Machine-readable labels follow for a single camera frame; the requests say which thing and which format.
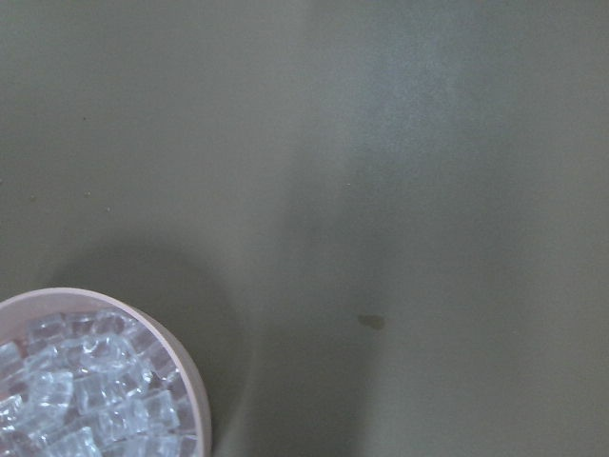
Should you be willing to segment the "clear ice cubes pile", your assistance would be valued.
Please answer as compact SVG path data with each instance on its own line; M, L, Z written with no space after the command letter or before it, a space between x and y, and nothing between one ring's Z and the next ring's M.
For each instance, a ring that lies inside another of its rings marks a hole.
M31 320L1 344L4 456L194 456L180 370L121 310Z

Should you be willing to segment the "pink bowl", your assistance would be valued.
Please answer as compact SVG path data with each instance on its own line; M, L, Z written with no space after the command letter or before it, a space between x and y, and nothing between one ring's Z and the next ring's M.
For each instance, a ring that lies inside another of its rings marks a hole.
M205 383L182 343L160 322L142 310L105 294L81 288L43 288L28 291L1 302L1 341L26 334L29 320L60 312L89 312L119 308L155 335L178 368L192 405L197 436L196 454L212 454L211 412Z

